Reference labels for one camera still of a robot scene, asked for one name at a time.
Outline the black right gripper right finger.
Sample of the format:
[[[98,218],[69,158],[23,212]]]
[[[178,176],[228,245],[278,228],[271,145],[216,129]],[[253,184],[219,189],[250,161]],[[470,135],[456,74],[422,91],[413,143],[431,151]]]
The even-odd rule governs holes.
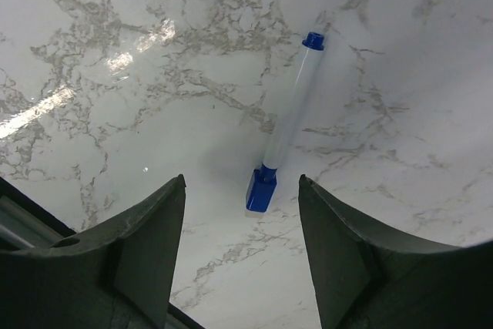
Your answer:
[[[300,220],[324,328],[490,328],[492,244],[395,229],[299,180]]]

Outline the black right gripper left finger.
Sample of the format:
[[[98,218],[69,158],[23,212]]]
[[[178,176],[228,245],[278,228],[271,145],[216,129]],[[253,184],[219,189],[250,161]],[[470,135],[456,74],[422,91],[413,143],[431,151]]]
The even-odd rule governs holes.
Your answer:
[[[3,328],[163,328],[186,183],[51,247],[1,249]]]

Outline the blue capped white marker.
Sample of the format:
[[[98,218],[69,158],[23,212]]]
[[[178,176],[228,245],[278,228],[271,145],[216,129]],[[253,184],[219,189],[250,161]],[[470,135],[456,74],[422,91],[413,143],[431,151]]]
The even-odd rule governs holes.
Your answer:
[[[253,170],[246,192],[246,209],[265,213],[277,187],[277,171],[281,168],[297,120],[324,53],[325,35],[308,32],[287,76],[280,79],[280,104],[273,132],[260,165]]]

